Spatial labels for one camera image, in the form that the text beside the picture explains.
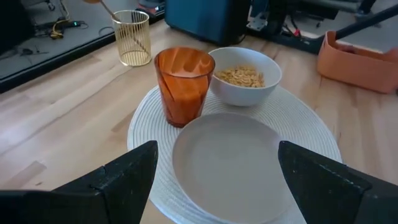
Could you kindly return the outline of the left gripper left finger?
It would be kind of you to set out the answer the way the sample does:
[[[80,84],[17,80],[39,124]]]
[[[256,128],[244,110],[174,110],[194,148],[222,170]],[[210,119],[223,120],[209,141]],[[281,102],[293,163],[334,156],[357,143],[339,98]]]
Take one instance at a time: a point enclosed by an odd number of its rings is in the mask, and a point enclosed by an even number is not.
[[[157,160],[148,141],[51,191],[0,190],[0,224],[139,224]]]

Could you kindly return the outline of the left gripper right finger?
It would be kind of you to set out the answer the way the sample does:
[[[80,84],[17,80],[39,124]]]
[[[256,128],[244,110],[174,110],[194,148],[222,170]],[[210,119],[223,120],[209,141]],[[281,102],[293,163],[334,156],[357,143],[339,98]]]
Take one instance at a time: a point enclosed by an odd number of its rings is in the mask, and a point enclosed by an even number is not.
[[[278,159],[307,224],[398,224],[398,185],[289,141]]]

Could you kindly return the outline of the white round plate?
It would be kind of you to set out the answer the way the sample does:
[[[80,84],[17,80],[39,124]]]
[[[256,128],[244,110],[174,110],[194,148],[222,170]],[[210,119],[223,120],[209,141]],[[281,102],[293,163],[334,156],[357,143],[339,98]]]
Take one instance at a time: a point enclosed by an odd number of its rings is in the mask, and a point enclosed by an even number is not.
[[[196,208],[227,224],[265,224],[293,203],[277,151],[281,138],[236,113],[201,116],[178,134],[175,177]]]

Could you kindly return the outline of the orange plastic bin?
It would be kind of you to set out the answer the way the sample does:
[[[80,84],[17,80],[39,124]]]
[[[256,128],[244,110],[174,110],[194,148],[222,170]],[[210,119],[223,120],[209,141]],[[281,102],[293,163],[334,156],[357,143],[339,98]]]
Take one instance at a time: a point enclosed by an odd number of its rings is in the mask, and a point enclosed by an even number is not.
[[[321,45],[317,72],[326,78],[378,93],[398,90],[398,47],[380,53],[340,44],[328,31]]]

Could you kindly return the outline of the orange glass tumbler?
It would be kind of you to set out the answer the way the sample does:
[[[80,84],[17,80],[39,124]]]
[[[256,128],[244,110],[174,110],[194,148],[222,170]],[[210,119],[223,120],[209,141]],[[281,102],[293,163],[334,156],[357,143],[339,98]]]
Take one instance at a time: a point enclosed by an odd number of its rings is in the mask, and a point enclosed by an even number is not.
[[[167,122],[182,128],[201,116],[214,58],[202,50],[172,47],[159,52],[154,65]]]

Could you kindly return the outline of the white ceramic bowl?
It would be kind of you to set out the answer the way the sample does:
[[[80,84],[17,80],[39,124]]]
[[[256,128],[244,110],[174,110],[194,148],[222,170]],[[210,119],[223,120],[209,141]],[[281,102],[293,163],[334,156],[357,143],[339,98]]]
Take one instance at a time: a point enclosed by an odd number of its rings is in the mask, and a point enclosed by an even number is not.
[[[215,72],[210,83],[210,90],[222,102],[233,106],[254,106],[264,101],[282,79],[278,64],[265,54],[242,47],[222,47],[209,54],[215,60]],[[253,66],[263,73],[265,87],[248,88],[226,83],[215,77],[215,73],[236,66]]]

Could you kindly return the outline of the white woven round placemat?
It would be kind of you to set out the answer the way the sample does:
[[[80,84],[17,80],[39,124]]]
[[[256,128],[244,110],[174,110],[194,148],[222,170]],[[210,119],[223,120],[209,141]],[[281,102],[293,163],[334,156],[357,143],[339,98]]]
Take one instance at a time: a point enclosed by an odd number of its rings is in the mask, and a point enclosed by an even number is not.
[[[270,126],[286,140],[335,161],[340,150],[326,124],[304,102],[282,87],[252,107],[229,106],[209,92],[203,114],[239,113]],[[155,86],[139,104],[129,126],[127,148],[133,150],[150,140],[158,142],[158,161],[150,201],[177,224],[230,224],[194,206],[178,186],[172,168],[172,146],[180,129],[165,120],[160,90]]]

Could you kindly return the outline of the tan cereal flakes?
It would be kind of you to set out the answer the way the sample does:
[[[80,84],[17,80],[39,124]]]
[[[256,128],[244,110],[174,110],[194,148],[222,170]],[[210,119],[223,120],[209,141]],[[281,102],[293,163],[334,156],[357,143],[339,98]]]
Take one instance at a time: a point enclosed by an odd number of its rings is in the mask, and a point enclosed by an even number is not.
[[[253,66],[236,66],[215,73],[220,80],[241,87],[262,88],[265,87],[263,73],[258,72]]]

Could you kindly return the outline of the black power strip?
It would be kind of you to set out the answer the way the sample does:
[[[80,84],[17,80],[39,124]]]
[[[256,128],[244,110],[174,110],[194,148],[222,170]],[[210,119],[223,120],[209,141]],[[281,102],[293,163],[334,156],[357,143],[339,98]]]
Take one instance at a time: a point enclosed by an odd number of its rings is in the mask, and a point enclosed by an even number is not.
[[[75,28],[87,26],[85,21],[55,21],[55,22],[47,22],[43,24],[34,25],[34,29],[36,31],[42,30],[65,30],[68,28]]]

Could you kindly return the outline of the black toaster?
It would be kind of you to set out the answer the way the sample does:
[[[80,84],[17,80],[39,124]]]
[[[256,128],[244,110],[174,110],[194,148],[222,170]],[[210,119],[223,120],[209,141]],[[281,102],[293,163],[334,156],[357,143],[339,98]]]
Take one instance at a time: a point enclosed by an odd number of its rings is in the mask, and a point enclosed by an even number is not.
[[[246,35],[251,0],[165,0],[165,22],[173,29],[219,46]]]

